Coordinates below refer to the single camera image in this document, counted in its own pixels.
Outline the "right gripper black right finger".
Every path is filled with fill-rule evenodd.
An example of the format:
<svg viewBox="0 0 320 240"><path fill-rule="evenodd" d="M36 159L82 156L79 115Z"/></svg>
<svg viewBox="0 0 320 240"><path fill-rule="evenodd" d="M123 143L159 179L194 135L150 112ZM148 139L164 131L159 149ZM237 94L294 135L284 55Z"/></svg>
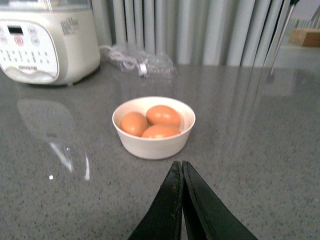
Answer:
<svg viewBox="0 0 320 240"><path fill-rule="evenodd" d="M189 240L256 240L190 162L182 162L182 207Z"/></svg>

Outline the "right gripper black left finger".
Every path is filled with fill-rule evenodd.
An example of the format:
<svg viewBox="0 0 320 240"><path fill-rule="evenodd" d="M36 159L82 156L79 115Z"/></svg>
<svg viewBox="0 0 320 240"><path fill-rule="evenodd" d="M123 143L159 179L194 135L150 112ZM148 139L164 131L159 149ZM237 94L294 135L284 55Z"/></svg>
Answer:
<svg viewBox="0 0 320 240"><path fill-rule="evenodd" d="M130 240L179 240L182 230L184 177L179 161L172 163L147 213Z"/></svg>

